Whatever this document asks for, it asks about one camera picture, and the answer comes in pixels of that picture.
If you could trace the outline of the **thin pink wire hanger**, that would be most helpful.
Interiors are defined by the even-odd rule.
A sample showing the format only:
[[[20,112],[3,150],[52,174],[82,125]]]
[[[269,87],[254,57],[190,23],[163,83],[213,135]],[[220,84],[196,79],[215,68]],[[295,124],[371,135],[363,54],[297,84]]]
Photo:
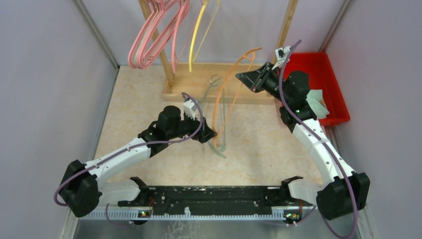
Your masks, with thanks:
[[[180,53],[177,55],[177,57],[178,57],[178,58],[177,58],[177,61],[179,61],[179,60],[181,60],[181,59],[183,58],[183,54],[184,54],[184,52],[185,52],[185,50],[186,50],[187,46],[190,44],[191,39],[192,39],[192,37],[193,37],[195,27],[196,27],[196,23],[195,23],[195,22],[193,22],[193,23],[190,25],[190,28],[189,28],[189,32],[188,32],[188,34],[187,34],[186,36],[184,36],[184,38],[183,38],[183,45],[182,45],[181,51],[180,51]]]

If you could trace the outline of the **large pink plastic hanger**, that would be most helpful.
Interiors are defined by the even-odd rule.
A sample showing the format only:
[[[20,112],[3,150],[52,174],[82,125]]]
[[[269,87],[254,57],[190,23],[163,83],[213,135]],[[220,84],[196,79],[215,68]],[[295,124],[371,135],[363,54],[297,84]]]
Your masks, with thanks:
[[[151,13],[139,31],[128,55],[128,63],[132,68],[148,68],[161,50],[161,40],[157,36],[153,40],[154,33],[164,14],[164,0],[145,0],[152,7]]]

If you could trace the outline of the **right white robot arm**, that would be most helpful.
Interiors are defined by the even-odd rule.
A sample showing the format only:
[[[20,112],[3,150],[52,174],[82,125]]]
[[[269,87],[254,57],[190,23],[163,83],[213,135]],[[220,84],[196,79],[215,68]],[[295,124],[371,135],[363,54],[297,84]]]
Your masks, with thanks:
[[[308,102],[309,75],[293,71],[281,80],[280,73],[280,68],[273,68],[273,64],[267,62],[257,70],[235,76],[250,91],[266,91],[282,102],[279,108],[282,122],[308,150],[322,176],[323,184],[301,176],[282,181],[281,201],[286,205],[293,205],[298,200],[314,204],[327,220],[364,209],[370,179],[364,172],[356,173],[322,131],[316,108]]]

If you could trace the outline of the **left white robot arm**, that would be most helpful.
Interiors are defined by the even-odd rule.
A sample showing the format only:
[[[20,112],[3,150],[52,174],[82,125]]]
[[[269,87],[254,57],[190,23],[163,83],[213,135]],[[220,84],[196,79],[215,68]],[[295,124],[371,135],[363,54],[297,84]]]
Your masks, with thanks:
[[[108,180],[171,144],[188,139],[206,143],[216,137],[217,132],[208,126],[203,114],[196,116],[195,111],[196,108],[180,110],[176,106],[166,106],[156,121],[125,146],[86,163],[71,162],[54,192],[55,204],[68,207],[78,218],[88,215],[99,205],[152,208],[152,194],[140,178],[131,177],[119,183]]]

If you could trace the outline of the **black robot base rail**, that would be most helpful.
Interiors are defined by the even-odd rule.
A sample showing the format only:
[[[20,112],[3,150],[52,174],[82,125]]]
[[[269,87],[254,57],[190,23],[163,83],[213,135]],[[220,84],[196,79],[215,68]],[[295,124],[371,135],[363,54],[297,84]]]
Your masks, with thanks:
[[[313,206],[287,199],[279,186],[155,186],[132,201],[101,203],[86,220],[299,221]]]

